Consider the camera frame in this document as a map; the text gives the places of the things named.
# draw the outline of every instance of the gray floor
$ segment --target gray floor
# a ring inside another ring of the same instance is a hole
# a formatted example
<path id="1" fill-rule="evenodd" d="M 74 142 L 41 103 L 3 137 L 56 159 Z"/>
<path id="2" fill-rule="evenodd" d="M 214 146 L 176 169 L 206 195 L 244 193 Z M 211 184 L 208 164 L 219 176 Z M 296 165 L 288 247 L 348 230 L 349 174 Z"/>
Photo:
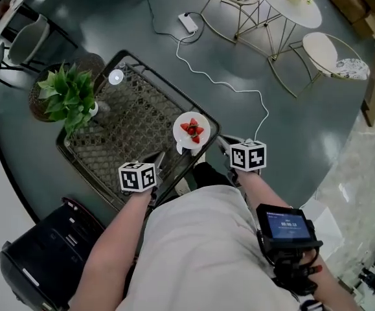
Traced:
<path id="1" fill-rule="evenodd" d="M 177 15 L 199 12 L 207 0 L 151 0 L 156 27 L 178 38 L 186 35 Z M 222 132 L 244 138 L 253 137 L 264 117 L 257 93 L 238 94 L 229 88 L 211 84 L 204 76 L 193 75 L 176 59 L 176 43 L 155 35 L 146 0 L 28 0 L 30 6 L 52 18 L 68 31 L 85 50 L 107 62 L 119 50 L 127 49 L 151 65 L 169 81 L 199 102 L 222 125 Z M 350 44 L 369 64 L 375 49 L 373 41 L 360 41 L 346 19 L 329 2 L 315 0 L 323 15 L 318 29 Z M 213 2 L 207 10 L 215 26 L 232 34 L 237 11 Z M 274 41 L 279 42 L 284 20 L 272 22 Z M 309 33 L 297 27 L 290 41 Z M 262 29 L 247 39 L 268 48 Z M 59 38 L 49 38 L 40 52 L 43 58 L 57 62 L 82 54 Z M 233 45 L 205 29 L 194 45 L 182 47 L 180 55 L 193 68 L 205 71 L 215 80 L 230 82 L 236 89 L 259 89 L 270 116 L 258 133 L 268 147 L 264 179 L 292 206 L 306 202 L 322 182 L 344 147 L 363 100 L 366 82 L 345 82 L 322 78 L 298 100 L 284 91 L 266 59 L 244 44 Z M 306 71 L 293 53 L 277 62 L 284 78 L 299 88 L 308 80 Z M 57 151 L 54 142 L 62 127 L 33 118 L 27 95 L 33 75 L 13 72 L 5 75 L 22 89 L 0 85 L 0 143 L 21 190 L 39 216 L 48 215 L 59 205 L 61 196 L 84 202 L 101 220 L 108 222 L 113 211 L 80 179 Z M 216 154 L 209 161 L 220 166 Z"/>

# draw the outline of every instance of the marble floor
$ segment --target marble floor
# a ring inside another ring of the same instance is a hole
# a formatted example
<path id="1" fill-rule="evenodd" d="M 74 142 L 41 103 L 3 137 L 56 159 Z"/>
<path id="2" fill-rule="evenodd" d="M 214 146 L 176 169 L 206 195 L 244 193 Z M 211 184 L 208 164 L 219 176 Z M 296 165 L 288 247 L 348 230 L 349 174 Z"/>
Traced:
<path id="1" fill-rule="evenodd" d="M 330 208 L 345 239 L 327 263 L 334 275 L 356 284 L 360 262 L 375 260 L 375 125 L 369 128 L 361 112 L 313 197 Z"/>

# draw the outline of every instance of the strawberry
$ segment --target strawberry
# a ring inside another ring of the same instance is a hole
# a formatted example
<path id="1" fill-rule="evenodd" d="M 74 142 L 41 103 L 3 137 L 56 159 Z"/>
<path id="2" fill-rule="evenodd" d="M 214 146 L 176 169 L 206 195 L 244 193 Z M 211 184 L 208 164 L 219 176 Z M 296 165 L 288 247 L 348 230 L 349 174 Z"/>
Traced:
<path id="1" fill-rule="evenodd" d="M 182 124 L 180 124 L 180 127 L 181 127 L 183 130 L 187 131 L 187 130 L 188 130 L 188 123 L 182 123 Z"/>
<path id="2" fill-rule="evenodd" d="M 196 133 L 196 127 L 189 127 L 187 129 L 187 133 L 190 135 L 190 136 L 193 136 L 195 133 Z"/>

